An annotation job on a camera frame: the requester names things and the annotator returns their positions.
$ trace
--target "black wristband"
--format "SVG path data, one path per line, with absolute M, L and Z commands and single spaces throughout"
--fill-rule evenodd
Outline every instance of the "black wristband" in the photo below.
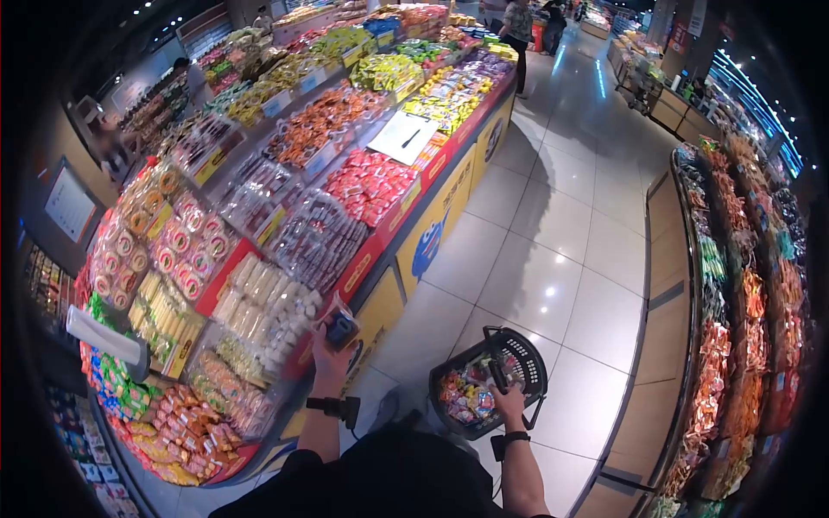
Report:
M 527 432 L 510 432 L 507 435 L 493 435 L 489 441 L 496 462 L 502 462 L 507 454 L 507 445 L 512 441 L 529 441 Z

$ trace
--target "tiled floor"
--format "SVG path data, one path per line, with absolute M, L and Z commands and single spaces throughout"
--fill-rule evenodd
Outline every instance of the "tiled floor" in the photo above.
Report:
M 429 370 L 480 341 L 484 325 L 525 334 L 550 376 L 531 436 L 559 518 L 594 472 L 633 368 L 647 296 L 644 192 L 676 146 L 613 91 L 607 45 L 571 22 L 560 58 L 529 54 L 530 98 L 516 101 L 504 144 L 352 389 L 360 436 L 388 390 L 406 384 L 425 398 Z M 354 442 L 344 429 L 341 442 Z M 499 480 L 488 437 L 473 446 Z M 161 516 L 195 517 L 261 480 L 222 490 L 140 482 Z

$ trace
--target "person in floral shirt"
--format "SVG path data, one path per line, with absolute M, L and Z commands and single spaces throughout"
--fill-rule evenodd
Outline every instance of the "person in floral shirt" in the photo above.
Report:
M 526 2 L 527 0 L 509 0 L 507 11 L 504 13 L 504 27 L 498 32 L 501 43 L 506 43 L 518 53 L 516 97 L 519 99 L 526 99 L 526 46 L 532 41 L 532 15 Z

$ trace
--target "human hand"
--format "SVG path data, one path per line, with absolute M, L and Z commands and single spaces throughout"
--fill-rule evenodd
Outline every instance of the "human hand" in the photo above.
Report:
M 513 385 L 506 394 L 501 394 L 495 385 L 489 385 L 489 391 L 495 398 L 495 409 L 504 416 L 507 432 L 523 430 L 524 422 L 521 417 L 524 415 L 524 394 L 521 387 Z
M 340 389 L 346 381 L 348 363 L 354 352 L 356 341 L 340 351 L 334 351 L 325 337 L 327 329 L 328 326 L 321 323 L 311 339 L 313 361 L 317 367 L 317 374 L 314 376 L 314 392 L 318 390 L 326 393 L 336 392 L 336 394 L 324 394 L 319 397 L 339 397 Z

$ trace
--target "shopping basket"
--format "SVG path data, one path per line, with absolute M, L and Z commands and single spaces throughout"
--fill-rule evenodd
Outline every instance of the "shopping basket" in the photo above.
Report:
M 538 406 L 536 406 L 531 421 L 527 421 L 525 416 L 521 416 L 526 429 L 532 430 L 536 425 L 538 413 L 541 411 L 541 403 L 544 402 L 547 394 L 547 370 L 544 367 L 541 354 L 521 333 L 509 327 L 485 326 L 483 335 L 483 341 L 450 358 L 429 372 L 429 401 L 431 401 L 435 413 L 449 431 L 470 441 L 486 435 L 503 424 L 504 419 L 497 411 L 492 412 L 485 419 L 479 419 L 470 424 L 461 423 L 449 415 L 447 404 L 440 399 L 443 390 L 440 382 L 445 375 L 452 370 L 463 370 L 466 365 L 482 353 L 489 352 L 492 358 L 500 363 L 502 372 L 504 371 L 502 367 L 504 361 L 509 357 L 515 358 L 515 365 L 511 368 L 511 372 L 507 374 L 512 374 L 513 378 L 520 378 L 523 381 L 524 408 L 538 401 Z M 498 386 L 498 389 L 502 394 L 505 394 L 507 392 L 506 377 L 498 376 L 495 369 L 492 370 L 492 375 L 496 385 L 501 385 Z

